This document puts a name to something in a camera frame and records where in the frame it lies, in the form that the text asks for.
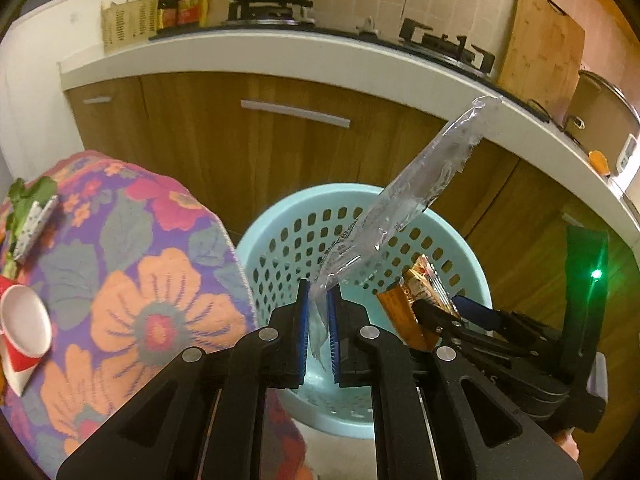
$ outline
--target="floral fabric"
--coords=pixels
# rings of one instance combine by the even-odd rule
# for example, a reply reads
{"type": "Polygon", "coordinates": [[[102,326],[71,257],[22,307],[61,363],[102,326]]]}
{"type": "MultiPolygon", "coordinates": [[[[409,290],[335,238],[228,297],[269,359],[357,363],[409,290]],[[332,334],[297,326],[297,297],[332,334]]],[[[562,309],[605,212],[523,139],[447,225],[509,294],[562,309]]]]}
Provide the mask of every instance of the floral fabric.
{"type": "MultiPolygon", "coordinates": [[[[255,329],[220,220],[175,180],[95,152],[59,163],[60,204],[18,276],[47,305],[52,349],[2,412],[50,477],[181,350],[255,329]]],[[[4,229],[8,204],[0,208],[4,229]]],[[[300,434],[268,396],[262,477],[295,477],[300,434]]]]}

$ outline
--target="light blue plastic basket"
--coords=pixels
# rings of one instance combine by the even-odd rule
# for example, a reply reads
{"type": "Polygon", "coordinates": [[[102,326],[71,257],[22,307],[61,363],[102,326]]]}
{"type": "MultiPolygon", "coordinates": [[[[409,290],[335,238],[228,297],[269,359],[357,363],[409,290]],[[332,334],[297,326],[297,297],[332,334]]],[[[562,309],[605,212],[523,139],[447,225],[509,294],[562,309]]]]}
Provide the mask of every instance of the light blue plastic basket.
{"type": "MultiPolygon", "coordinates": [[[[382,188],[328,184],[290,195],[265,211],[237,248],[257,309],[259,326],[271,311],[296,299],[297,281],[318,270],[333,241],[365,210],[382,188]]],[[[389,241],[380,260],[340,284],[342,296],[363,304],[370,321],[395,332],[375,294],[391,285],[420,255],[433,262],[447,291],[491,307],[480,263],[464,238],[431,210],[389,241]]],[[[322,364],[308,353],[305,384],[283,391],[284,408],[295,419],[325,433],[373,438],[370,388],[339,388],[331,372],[328,342],[322,364]]]]}

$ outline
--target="tiled wall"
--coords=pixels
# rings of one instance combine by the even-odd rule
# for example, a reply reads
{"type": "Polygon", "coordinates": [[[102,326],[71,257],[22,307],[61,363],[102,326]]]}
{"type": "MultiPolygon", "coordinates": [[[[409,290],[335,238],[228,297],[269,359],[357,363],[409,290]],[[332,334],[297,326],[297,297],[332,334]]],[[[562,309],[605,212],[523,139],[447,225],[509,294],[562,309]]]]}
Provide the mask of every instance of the tiled wall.
{"type": "MultiPolygon", "coordinates": [[[[553,0],[585,30],[583,65],[620,86],[640,108],[640,43],[613,0],[553,0]]],[[[397,37],[404,17],[436,34],[466,34],[493,52],[498,66],[508,44],[515,0],[314,0],[316,17],[329,26],[353,28],[371,15],[379,30],[397,37]]],[[[218,14],[226,10],[214,0],[218,14]]]]}

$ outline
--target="metal bolt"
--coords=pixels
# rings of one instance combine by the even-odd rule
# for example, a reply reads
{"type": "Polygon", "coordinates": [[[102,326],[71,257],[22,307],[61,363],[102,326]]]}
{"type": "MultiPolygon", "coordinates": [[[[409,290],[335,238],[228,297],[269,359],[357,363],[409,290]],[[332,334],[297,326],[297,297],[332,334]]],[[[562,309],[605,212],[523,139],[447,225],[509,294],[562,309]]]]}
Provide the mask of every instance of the metal bolt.
{"type": "Polygon", "coordinates": [[[187,348],[182,352],[182,360],[188,363],[194,363],[202,357],[202,350],[199,348],[187,348]]]}
{"type": "Polygon", "coordinates": [[[278,337],[278,331],[268,326],[258,332],[258,337],[263,341],[273,341],[278,337]]]}
{"type": "Polygon", "coordinates": [[[443,361],[453,361],[456,358],[456,351],[450,346],[439,346],[436,355],[443,361]]]}
{"type": "Polygon", "coordinates": [[[360,335],[364,339],[375,339],[380,335],[380,330],[371,325],[365,325],[360,329],[360,335]]]}

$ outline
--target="clear plastic wrapper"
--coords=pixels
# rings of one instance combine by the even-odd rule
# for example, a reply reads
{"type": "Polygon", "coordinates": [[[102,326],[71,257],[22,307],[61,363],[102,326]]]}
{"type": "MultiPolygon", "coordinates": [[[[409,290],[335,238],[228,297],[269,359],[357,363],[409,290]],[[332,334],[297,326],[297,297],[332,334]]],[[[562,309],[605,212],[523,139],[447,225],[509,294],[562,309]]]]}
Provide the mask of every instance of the clear plastic wrapper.
{"type": "Polygon", "coordinates": [[[326,292],[376,258],[389,239],[437,199],[492,127],[500,99],[484,96],[435,138],[380,192],[327,251],[311,283],[309,346],[319,359],[327,339],[326,292]]]}

